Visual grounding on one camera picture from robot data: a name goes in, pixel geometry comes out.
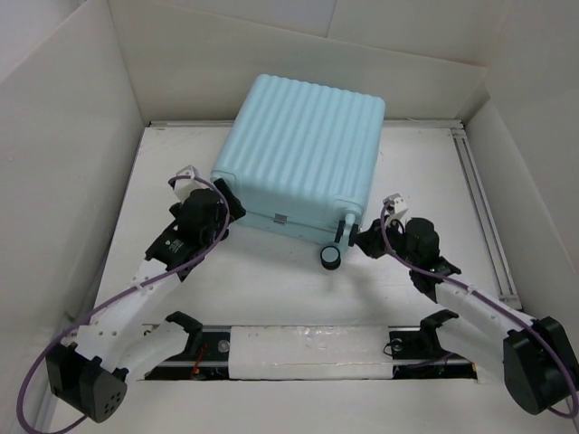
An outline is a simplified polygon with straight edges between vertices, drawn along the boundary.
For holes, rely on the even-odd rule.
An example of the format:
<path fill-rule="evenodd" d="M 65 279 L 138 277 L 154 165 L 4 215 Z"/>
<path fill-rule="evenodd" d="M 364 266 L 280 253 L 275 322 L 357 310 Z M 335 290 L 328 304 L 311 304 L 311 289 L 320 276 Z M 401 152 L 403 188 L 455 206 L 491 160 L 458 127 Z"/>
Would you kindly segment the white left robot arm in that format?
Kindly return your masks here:
<path fill-rule="evenodd" d="M 129 288 L 95 307 L 69 342 L 57 339 L 44 356 L 52 394 L 96 423 L 109 419 L 128 386 L 174 355 L 201 350 L 203 327 L 177 311 L 148 335 L 141 326 L 160 302 L 179 288 L 245 215 L 229 185 L 186 175 L 171 180 L 192 186 L 171 206 L 173 221 L 152 242 Z"/>

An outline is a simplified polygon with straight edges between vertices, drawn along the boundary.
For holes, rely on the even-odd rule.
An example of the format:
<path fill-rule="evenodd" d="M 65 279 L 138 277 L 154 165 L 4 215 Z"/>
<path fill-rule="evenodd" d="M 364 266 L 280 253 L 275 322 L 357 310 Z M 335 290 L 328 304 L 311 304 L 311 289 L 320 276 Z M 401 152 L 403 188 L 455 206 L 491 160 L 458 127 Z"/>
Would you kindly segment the light blue hard suitcase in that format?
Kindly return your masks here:
<path fill-rule="evenodd" d="M 386 112 L 378 96 L 261 74 L 211 172 L 239 222 L 320 246 L 335 270 L 365 218 Z"/>

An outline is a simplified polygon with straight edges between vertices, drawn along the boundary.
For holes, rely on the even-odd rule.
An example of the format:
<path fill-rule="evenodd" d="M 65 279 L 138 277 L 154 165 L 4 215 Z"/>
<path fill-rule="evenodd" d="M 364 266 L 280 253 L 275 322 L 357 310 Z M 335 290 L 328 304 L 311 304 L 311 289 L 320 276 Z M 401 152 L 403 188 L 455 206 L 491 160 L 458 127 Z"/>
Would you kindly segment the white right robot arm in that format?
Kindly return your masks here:
<path fill-rule="evenodd" d="M 441 310 L 425 317 L 414 332 L 392 332 L 395 359 L 444 359 L 453 354 L 503 381 L 515 403 L 537 415 L 570 400 L 565 418 L 578 414 L 578 360 L 563 326 L 484 295 L 457 277 L 461 271 L 440 254 L 432 222 L 412 218 L 406 224 L 374 220 L 354 231 L 349 242 L 372 259 L 388 255 L 409 269 L 413 286 Z"/>

